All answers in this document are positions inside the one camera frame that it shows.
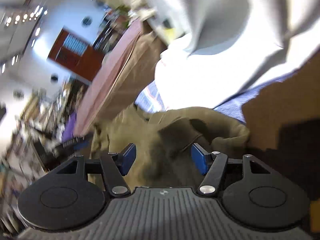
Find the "white cloth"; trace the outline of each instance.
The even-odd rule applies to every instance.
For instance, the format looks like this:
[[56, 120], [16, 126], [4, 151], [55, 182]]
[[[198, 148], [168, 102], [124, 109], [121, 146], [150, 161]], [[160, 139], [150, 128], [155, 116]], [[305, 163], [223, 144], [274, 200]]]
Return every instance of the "white cloth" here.
[[320, 43], [319, 1], [150, 0], [187, 33], [156, 66], [164, 105], [213, 108], [300, 67]]

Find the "white logo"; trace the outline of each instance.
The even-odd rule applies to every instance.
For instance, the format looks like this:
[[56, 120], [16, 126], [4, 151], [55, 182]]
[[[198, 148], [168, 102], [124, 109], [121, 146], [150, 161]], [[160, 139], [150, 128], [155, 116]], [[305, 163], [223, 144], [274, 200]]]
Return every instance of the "white logo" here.
[[161, 194], [162, 196], [167, 195], [168, 193], [169, 193], [169, 192], [166, 191], [165, 189], [163, 189], [163, 190], [160, 191], [160, 194]]

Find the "pink cloth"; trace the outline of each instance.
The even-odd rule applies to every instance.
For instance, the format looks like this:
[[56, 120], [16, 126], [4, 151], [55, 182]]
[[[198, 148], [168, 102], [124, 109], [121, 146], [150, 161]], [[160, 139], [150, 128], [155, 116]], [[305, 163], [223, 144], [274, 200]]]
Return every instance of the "pink cloth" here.
[[74, 136], [82, 136], [86, 133], [141, 34], [142, 23], [136, 20], [101, 66], [77, 110]]

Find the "purple cloth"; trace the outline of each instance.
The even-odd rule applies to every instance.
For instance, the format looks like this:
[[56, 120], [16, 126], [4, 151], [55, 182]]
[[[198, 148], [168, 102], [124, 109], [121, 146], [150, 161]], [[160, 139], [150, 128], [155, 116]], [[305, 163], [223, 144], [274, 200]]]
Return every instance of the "purple cloth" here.
[[69, 120], [66, 124], [66, 127], [62, 133], [62, 142], [65, 142], [67, 140], [70, 140], [73, 138], [73, 129], [75, 127], [77, 121], [77, 114], [74, 112], [70, 115]]

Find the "olive green garment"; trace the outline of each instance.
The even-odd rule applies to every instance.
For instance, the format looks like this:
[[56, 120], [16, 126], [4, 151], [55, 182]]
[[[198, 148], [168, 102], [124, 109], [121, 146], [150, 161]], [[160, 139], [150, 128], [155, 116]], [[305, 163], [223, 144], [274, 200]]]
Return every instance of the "olive green garment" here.
[[[191, 159], [192, 143], [208, 152], [219, 151], [241, 158], [249, 130], [238, 120], [204, 107], [190, 107], [154, 114], [132, 104], [114, 120], [95, 123], [91, 158], [100, 150], [121, 152], [129, 143], [137, 157], [124, 180], [135, 187], [193, 187], [203, 176]], [[101, 186], [101, 180], [91, 178]]]

